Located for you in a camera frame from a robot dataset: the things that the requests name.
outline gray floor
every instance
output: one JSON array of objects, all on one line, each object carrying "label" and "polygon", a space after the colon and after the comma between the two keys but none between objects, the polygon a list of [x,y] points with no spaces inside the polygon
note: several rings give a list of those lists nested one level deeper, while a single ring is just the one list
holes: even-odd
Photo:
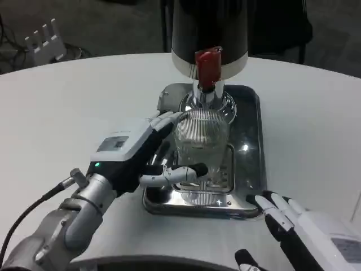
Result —
[{"label": "gray floor", "polygon": [[[307,0],[314,39],[306,64],[361,77],[361,0]],[[158,0],[135,6],[101,0],[0,0],[19,41],[56,18],[64,41],[96,56],[162,52]],[[285,56],[297,60],[297,50]]]}]

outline clear glass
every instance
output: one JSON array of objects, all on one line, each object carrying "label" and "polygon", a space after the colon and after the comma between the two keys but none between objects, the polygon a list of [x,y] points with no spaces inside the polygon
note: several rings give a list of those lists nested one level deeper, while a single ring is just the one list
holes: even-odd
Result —
[{"label": "clear glass", "polygon": [[178,164],[204,163],[207,179],[217,182],[227,146],[229,126],[215,110],[189,110],[182,114],[174,131]]}]

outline electrical cord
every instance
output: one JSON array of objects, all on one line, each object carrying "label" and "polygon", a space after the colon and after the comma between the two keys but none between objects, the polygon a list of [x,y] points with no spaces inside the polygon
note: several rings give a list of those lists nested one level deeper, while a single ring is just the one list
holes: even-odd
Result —
[{"label": "electrical cord", "polygon": [[48,199],[52,198],[53,196],[55,196],[56,194],[60,193],[61,191],[63,191],[65,188],[69,187],[69,182],[66,183],[66,181],[69,179],[66,179],[62,182],[59,182],[53,189],[49,190],[47,193],[45,193],[41,198],[39,198],[36,202],[34,202],[32,205],[30,205],[20,216],[19,218],[15,221],[14,224],[12,224],[10,230],[8,231],[5,240],[3,242],[3,245],[1,247],[1,251],[0,251],[0,268],[3,265],[3,261],[4,261],[4,257],[5,257],[5,252],[6,252],[6,248],[10,242],[10,238],[13,235],[14,231],[16,230],[16,228],[20,225],[20,223],[24,220],[24,218],[26,218],[26,216],[28,214],[31,213],[32,210],[34,210],[36,207],[38,207],[41,203],[47,201]]},{"label": "electrical cord", "polygon": [[[11,33],[12,35],[12,38],[10,38],[7,33],[6,33],[6,29]],[[15,49],[16,51],[16,54],[11,57],[11,58],[7,58],[6,56],[4,56],[2,53],[0,53],[0,62],[6,62],[11,68],[13,71],[17,71],[18,69],[22,69],[24,67],[24,64],[25,64],[25,60],[26,60],[26,54],[27,52],[29,51],[28,49],[26,49],[24,46],[20,45],[17,40],[16,40],[16,36],[15,36],[15,33],[14,31],[6,26],[4,23],[3,23],[3,20],[2,20],[2,16],[0,14],[0,47],[7,43],[9,44],[12,48]],[[24,54],[23,56],[23,61],[21,62],[21,65],[20,66],[16,66],[16,60],[18,59],[18,57],[21,55],[21,54]]]},{"label": "electrical cord", "polygon": [[[23,69],[25,66],[25,61],[27,59],[27,53],[29,52],[29,50],[17,42],[15,32],[10,27],[8,27],[3,23],[0,14],[0,47],[6,43],[9,44],[16,53],[14,56],[9,58],[5,56],[3,52],[0,51],[0,62],[7,63],[11,67],[12,71],[18,71],[20,69]],[[69,43],[64,43],[64,45],[65,48],[71,52],[72,58],[64,59],[64,60],[53,59],[50,63],[62,62],[67,60],[77,60],[82,58],[90,58],[93,56],[88,50],[84,49],[83,47],[79,47]],[[17,60],[21,57],[21,55],[23,55],[23,60],[21,61],[20,65],[17,65]]]}]

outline stainless steel tray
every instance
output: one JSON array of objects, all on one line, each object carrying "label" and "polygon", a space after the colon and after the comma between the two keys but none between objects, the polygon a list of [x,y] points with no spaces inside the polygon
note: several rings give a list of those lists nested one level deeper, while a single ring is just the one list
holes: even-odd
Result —
[{"label": "stainless steel tray", "polygon": [[[192,90],[192,84],[171,84],[161,93],[160,111],[179,111],[182,99]],[[259,97],[256,92],[241,85],[225,85],[237,105],[237,116],[231,124],[226,160],[227,180],[233,186],[213,191],[192,190],[182,184],[159,188],[146,188],[143,204],[150,213],[220,218],[252,218],[259,215],[255,206],[245,201],[248,194],[266,189],[265,158],[263,154],[262,123]],[[177,154],[173,135],[167,140],[170,148],[165,156],[168,165],[175,163]]]}]

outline white table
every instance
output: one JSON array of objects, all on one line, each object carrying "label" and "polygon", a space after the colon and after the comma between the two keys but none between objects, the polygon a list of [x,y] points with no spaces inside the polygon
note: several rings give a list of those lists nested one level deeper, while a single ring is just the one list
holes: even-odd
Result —
[{"label": "white table", "polygon": [[[18,215],[72,168],[87,169],[108,131],[129,116],[154,112],[166,85],[190,81],[169,54],[108,56],[0,76],[0,242]],[[250,58],[229,81],[260,96],[268,188],[349,220],[361,190],[361,80]],[[72,191],[33,211],[7,252]],[[74,262],[165,255],[236,268],[234,252],[247,248],[269,270],[290,269],[263,221],[153,216],[140,195],[112,204]]]}]

